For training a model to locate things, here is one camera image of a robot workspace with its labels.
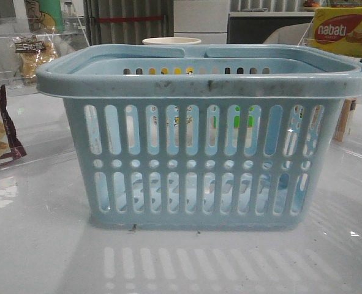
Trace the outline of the yellow nabati wafer box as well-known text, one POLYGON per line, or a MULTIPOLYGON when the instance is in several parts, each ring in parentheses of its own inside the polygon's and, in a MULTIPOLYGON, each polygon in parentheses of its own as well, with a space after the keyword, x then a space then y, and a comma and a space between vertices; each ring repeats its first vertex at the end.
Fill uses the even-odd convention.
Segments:
POLYGON ((307 44, 362 59, 362 7, 318 8, 307 44))

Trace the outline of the white paper cup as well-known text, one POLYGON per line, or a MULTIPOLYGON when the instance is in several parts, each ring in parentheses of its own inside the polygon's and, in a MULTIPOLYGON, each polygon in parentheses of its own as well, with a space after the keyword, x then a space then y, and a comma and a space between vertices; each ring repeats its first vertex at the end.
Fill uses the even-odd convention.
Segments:
POLYGON ((198 45, 202 41, 190 37, 154 37, 142 40, 143 45, 198 45))

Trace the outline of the light blue plastic basket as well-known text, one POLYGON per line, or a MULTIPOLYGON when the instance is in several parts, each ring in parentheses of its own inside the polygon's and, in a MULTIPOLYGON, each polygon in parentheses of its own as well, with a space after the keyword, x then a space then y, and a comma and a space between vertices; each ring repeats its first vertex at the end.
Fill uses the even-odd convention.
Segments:
POLYGON ((106 227, 288 229, 362 62, 296 45, 95 45, 40 66, 106 227))

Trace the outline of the bread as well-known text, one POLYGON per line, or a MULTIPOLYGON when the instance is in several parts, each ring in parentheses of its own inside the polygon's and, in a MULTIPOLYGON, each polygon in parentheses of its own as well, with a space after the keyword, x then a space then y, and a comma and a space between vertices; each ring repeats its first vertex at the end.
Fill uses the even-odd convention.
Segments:
POLYGON ((37 81, 36 70, 59 57, 49 35, 20 36, 13 39, 13 48, 20 57, 20 73, 24 85, 37 81))

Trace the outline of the clear acrylic display shelf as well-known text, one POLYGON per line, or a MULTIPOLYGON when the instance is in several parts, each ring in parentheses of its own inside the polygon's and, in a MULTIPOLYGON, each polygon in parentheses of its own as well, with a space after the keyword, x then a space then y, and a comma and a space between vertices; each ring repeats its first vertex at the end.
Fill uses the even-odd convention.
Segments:
POLYGON ((60 33, 31 32, 27 18, 0 18, 0 86, 6 87, 8 96, 22 96, 37 92, 36 83, 24 85, 20 57, 13 48, 13 39, 20 36, 49 35, 59 57, 68 55, 88 46, 83 20, 68 17, 64 31, 60 33))

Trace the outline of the yellow green cartoon package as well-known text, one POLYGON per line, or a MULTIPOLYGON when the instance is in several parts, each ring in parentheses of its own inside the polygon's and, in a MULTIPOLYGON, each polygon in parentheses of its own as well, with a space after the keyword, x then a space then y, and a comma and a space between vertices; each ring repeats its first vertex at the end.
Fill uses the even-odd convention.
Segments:
POLYGON ((24 4, 31 32, 60 33, 64 31, 59 0, 25 0, 24 4))

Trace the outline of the white cabinet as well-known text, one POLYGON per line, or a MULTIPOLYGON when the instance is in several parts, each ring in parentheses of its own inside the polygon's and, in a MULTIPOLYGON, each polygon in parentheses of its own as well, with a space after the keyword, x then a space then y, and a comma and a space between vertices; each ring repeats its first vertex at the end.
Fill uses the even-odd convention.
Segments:
POLYGON ((230 1, 174 1, 174 36, 226 44, 229 13, 230 1))

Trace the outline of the orange brown snack box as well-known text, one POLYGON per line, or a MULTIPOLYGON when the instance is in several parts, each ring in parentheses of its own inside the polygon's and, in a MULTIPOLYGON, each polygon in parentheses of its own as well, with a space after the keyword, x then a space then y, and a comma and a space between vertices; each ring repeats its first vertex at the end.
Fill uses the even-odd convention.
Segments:
POLYGON ((343 142, 351 133, 352 118, 355 113, 357 98, 346 99, 342 104, 333 139, 343 142))

